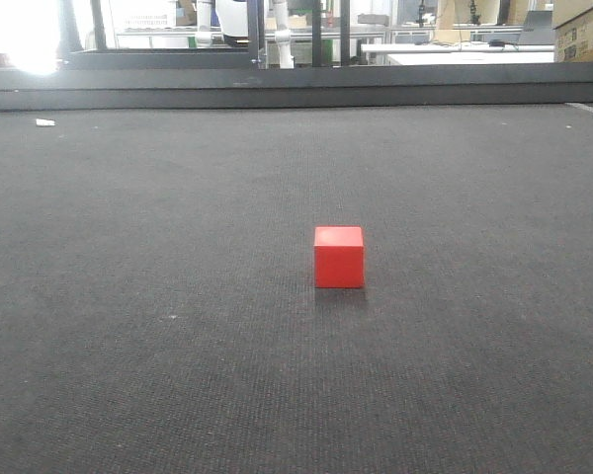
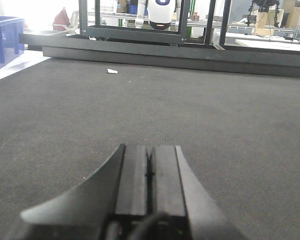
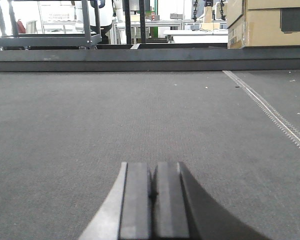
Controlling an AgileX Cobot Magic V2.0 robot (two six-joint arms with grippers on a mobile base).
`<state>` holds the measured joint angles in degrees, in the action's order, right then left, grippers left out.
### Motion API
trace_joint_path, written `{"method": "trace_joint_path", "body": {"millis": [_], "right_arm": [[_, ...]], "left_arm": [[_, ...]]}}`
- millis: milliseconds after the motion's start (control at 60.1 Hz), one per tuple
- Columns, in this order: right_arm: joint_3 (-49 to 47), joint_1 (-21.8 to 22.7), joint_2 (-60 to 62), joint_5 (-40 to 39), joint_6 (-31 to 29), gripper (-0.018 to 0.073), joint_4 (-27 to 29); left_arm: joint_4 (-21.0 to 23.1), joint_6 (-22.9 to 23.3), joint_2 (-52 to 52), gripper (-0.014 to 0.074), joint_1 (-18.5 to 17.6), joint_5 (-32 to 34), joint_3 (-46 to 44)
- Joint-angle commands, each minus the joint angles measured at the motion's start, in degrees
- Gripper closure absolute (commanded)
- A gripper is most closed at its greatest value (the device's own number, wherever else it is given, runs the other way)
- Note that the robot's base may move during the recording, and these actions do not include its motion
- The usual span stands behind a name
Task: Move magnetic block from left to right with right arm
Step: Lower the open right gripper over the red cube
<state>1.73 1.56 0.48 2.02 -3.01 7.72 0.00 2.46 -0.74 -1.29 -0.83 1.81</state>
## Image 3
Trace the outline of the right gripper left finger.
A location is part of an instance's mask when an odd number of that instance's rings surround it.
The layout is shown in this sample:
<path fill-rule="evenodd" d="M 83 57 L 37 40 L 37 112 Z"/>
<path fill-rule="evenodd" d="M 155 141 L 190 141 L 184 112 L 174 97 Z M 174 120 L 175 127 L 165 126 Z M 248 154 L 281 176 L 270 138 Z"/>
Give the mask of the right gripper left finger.
<path fill-rule="evenodd" d="M 122 162 L 104 202 L 80 240 L 149 240 L 151 173 L 146 163 Z"/>

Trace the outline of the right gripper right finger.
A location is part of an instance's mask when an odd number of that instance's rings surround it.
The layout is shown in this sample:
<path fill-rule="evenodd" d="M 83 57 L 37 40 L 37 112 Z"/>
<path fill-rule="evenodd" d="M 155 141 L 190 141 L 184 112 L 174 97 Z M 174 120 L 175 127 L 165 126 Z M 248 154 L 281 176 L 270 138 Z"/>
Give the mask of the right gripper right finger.
<path fill-rule="evenodd" d="M 222 207 L 182 162 L 158 163 L 153 183 L 156 240 L 267 239 Z"/>

